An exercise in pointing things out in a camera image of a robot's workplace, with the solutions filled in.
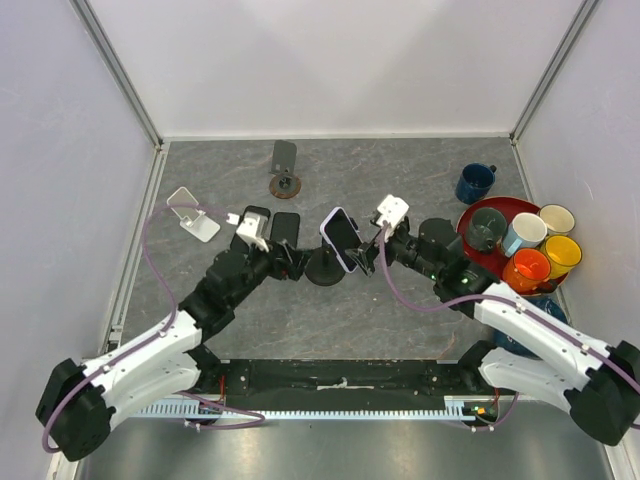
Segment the white metal phone stand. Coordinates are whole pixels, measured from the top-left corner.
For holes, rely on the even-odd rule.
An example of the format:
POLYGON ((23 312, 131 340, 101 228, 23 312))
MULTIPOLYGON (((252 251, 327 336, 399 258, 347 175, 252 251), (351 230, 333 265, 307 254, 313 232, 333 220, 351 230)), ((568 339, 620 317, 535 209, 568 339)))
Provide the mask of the white metal phone stand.
POLYGON ((192 193, 179 187, 166 200, 167 206, 180 219, 180 226, 203 243, 212 240, 220 231, 220 225, 199 207, 192 193))

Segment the aluminium frame post right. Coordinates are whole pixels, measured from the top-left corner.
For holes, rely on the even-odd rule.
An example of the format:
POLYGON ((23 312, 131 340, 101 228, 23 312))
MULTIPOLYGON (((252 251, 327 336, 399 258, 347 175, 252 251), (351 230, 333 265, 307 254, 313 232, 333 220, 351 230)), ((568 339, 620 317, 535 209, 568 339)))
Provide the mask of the aluminium frame post right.
POLYGON ((599 0, 583 0, 580 2, 559 44, 555 48, 551 59, 543 70, 539 81, 509 134, 512 146, 516 146, 519 143, 519 140, 551 90, 555 80, 578 43, 580 36, 600 4, 601 2, 599 0))

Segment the aluminium frame post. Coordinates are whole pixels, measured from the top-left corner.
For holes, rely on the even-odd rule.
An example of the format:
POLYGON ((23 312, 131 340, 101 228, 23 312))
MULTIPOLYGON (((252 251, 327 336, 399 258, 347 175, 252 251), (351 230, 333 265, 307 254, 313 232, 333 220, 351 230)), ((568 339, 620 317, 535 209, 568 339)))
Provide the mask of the aluminium frame post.
POLYGON ((512 146, 516 146, 519 143, 519 140, 551 90, 555 80, 578 43, 580 36, 600 4, 601 2, 599 0, 583 0, 580 2, 559 44, 555 48, 551 59, 543 70, 539 81, 509 134, 512 146))
POLYGON ((83 24, 146 137, 154 148, 159 150, 164 143, 162 135, 144 106, 91 2, 87 0, 70 0, 69 3, 83 24))

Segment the orange mug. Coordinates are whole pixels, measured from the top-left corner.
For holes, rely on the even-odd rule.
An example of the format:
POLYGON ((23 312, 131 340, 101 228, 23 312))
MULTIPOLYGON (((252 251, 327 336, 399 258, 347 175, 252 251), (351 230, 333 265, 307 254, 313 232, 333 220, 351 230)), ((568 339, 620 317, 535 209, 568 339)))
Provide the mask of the orange mug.
POLYGON ((538 250, 524 248, 510 257, 502 271, 502 280, 522 295, 551 294, 557 282, 551 278, 551 264, 538 250))

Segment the grey green mug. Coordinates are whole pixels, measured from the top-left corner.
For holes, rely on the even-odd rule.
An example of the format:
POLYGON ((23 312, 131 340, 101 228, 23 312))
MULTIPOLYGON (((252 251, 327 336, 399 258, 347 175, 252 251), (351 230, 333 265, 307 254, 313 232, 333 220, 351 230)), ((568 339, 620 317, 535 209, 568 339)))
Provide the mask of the grey green mug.
POLYGON ((488 254, 501 241, 507 226, 506 218, 500 211, 483 207, 471 216, 464 238, 472 249, 488 254))

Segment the round wooden base phone stand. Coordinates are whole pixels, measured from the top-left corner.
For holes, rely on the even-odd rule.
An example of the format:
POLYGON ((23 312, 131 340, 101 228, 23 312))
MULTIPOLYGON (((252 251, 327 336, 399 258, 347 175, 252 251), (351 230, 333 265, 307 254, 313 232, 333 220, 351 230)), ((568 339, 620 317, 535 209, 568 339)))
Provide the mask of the round wooden base phone stand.
POLYGON ((269 183, 271 194, 279 199, 291 199, 301 190, 301 180, 294 173, 297 146, 289 141, 276 140, 272 151, 269 183))

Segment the aluminium frame post left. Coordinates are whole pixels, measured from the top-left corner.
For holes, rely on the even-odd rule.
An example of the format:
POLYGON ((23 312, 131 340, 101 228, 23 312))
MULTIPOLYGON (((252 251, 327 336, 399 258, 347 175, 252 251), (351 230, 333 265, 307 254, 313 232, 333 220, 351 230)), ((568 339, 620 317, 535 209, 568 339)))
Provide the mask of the aluminium frame post left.
POLYGON ((146 137, 154 148, 159 150, 164 143, 162 135, 144 106, 91 2, 87 0, 70 0, 69 3, 83 24, 146 137))

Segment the cream mug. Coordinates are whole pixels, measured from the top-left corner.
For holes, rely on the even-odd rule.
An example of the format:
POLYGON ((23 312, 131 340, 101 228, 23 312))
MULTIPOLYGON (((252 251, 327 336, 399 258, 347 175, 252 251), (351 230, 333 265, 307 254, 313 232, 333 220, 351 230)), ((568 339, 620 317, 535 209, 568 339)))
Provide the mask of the cream mug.
POLYGON ((573 213, 558 204, 544 205, 539 209, 537 215, 545 223, 548 236, 568 236, 576 226, 573 213))

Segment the black clamp phone stand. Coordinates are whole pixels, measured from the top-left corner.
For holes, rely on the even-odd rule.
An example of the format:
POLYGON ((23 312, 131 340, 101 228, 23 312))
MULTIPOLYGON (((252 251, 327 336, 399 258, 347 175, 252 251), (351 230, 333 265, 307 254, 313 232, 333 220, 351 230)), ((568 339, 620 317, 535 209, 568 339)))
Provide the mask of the black clamp phone stand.
POLYGON ((338 263, 335 252, 322 238, 322 246, 313 251, 306 266, 305 275, 316 285, 332 286, 340 282, 346 274, 338 263))

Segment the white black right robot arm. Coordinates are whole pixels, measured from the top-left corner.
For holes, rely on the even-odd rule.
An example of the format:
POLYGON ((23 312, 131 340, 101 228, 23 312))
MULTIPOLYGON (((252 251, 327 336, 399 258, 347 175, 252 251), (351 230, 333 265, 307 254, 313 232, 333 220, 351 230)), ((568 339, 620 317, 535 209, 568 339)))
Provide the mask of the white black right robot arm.
POLYGON ((593 439, 616 446, 639 427, 639 349, 613 346, 582 333, 534 306, 464 252, 461 236, 441 218, 424 221, 419 234, 409 223, 382 223, 375 237, 340 248, 366 274, 397 262, 434 283, 442 308, 498 330, 534 354, 519 360, 482 342, 458 368, 458 381, 477 394, 492 386, 555 406, 593 439))

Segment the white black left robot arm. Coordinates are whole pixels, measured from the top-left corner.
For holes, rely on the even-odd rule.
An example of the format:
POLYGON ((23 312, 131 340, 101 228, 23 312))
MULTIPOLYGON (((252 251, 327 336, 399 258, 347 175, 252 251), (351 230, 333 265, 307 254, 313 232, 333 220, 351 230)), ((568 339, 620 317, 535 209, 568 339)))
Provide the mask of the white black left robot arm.
POLYGON ((216 388, 220 359, 206 343, 267 278, 299 280, 311 252, 282 241, 248 253, 219 253, 194 290, 158 324, 116 350, 52 370, 36 417, 48 453, 77 461, 95 451, 124 420, 171 394, 216 388))

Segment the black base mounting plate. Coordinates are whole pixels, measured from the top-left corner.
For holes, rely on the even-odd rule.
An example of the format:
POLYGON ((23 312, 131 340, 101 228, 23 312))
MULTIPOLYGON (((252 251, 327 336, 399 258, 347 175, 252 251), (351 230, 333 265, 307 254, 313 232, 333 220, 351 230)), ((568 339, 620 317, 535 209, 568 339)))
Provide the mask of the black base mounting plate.
POLYGON ((469 366, 435 360, 233 359, 203 372, 191 391, 275 412, 435 410, 446 396, 495 394, 469 366))

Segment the white light blue mug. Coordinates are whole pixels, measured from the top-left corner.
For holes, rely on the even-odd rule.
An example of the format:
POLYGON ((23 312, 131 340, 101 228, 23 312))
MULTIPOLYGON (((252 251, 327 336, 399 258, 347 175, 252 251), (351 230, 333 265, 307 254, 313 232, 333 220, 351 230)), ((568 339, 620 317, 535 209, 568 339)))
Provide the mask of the white light blue mug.
POLYGON ((512 257, 520 249, 538 246, 547 233, 547 225, 538 215, 518 213, 501 241, 501 251, 506 257, 512 257))

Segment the red round tray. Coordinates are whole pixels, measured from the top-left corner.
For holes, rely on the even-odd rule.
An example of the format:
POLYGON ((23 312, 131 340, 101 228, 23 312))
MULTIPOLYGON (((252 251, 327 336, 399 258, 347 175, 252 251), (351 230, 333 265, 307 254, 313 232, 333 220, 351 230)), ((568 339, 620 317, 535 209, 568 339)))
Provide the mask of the red round tray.
POLYGON ((542 278, 541 273, 547 270, 549 260, 538 248, 520 248, 512 257, 507 257, 502 253, 499 245, 491 252, 483 253, 467 244, 465 234, 470 221, 473 215, 482 208, 497 210, 507 220, 508 225, 511 224, 517 214, 530 213, 536 216, 539 208, 528 201, 512 197, 498 196, 486 198, 470 206, 462 214, 458 221, 457 232, 462 237, 465 254, 472 261, 496 276, 499 276, 501 279, 504 278, 504 274, 507 274, 507 279, 514 281, 510 283, 510 286, 517 286, 516 291, 522 296, 538 296, 554 293, 557 287, 565 280, 567 274, 563 274, 556 279, 551 279, 548 275, 542 278), (537 283, 534 283, 533 279, 529 279, 516 271, 517 266, 523 266, 525 263, 532 263, 534 270, 538 272, 538 275, 535 277, 537 283))

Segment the dark blue mug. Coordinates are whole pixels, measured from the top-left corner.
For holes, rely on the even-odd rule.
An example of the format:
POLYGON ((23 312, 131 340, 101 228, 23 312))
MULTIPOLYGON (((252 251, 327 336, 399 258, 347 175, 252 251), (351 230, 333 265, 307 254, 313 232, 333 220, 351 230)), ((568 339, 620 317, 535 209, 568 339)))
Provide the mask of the dark blue mug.
POLYGON ((496 181, 497 167, 481 163, 466 165, 455 188, 456 198, 466 205, 482 200, 496 181))

